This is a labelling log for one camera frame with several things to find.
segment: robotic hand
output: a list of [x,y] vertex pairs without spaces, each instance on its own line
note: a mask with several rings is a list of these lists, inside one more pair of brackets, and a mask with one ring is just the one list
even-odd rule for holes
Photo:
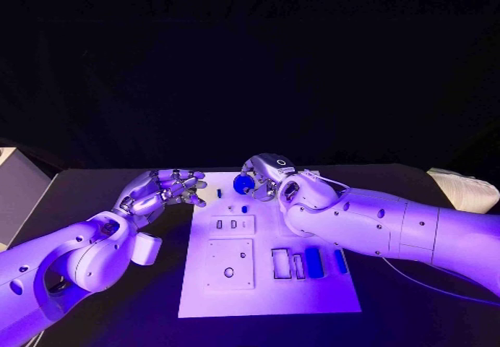
[[[262,185],[241,193],[260,201],[275,196],[290,231],[316,235],[357,253],[424,262],[462,274],[500,296],[500,215],[481,215],[350,188],[295,172],[275,154],[254,155],[234,180],[252,171]],[[338,184],[335,191],[325,183]]]
[[[18,346],[90,294],[122,277],[129,261],[154,263],[161,240],[136,230],[164,205],[204,207],[194,189],[201,172],[143,172],[126,185],[110,212],[103,211],[0,253],[0,343]],[[61,280],[48,285],[48,274]]]

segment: dark backdrop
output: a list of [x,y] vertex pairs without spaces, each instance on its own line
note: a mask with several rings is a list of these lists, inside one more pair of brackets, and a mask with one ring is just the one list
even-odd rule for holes
[[403,163],[500,185],[491,1],[22,1],[0,144],[47,167]]

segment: blue cap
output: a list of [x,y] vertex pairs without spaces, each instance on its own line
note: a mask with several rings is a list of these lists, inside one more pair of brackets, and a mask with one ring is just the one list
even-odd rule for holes
[[254,182],[253,182],[253,179],[246,175],[246,176],[241,176],[241,175],[237,175],[234,177],[234,181],[231,183],[231,186],[234,187],[234,191],[240,194],[240,195],[244,195],[244,191],[243,191],[243,188],[249,188],[249,189],[253,189],[254,188]]

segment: black table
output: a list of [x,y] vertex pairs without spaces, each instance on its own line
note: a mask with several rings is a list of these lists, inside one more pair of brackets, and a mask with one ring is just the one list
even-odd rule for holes
[[[351,187],[452,207],[419,169],[315,166]],[[11,247],[109,210],[143,170],[67,170],[50,185]],[[210,168],[203,171],[237,171]],[[500,308],[456,299],[400,276],[381,259],[345,251],[361,313],[177,318],[192,206],[172,205],[142,231],[162,238],[155,264],[133,263],[45,330],[40,346],[496,346]],[[423,283],[462,295],[494,294],[416,262],[393,264]]]

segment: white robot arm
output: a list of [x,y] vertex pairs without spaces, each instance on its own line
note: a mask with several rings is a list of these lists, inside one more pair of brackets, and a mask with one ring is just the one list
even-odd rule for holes
[[[201,172],[143,172],[128,184],[110,212],[103,211],[0,253],[0,343],[18,346],[90,294],[122,277],[129,261],[154,263],[161,239],[136,232],[164,205],[203,207],[194,189]],[[48,274],[57,283],[48,284]]]
[[243,192],[275,196],[290,231],[316,235],[357,253],[424,262],[462,274],[500,296],[500,215],[481,215],[344,186],[335,191],[309,171],[296,173],[275,154],[254,155],[234,180],[252,171],[262,185]]

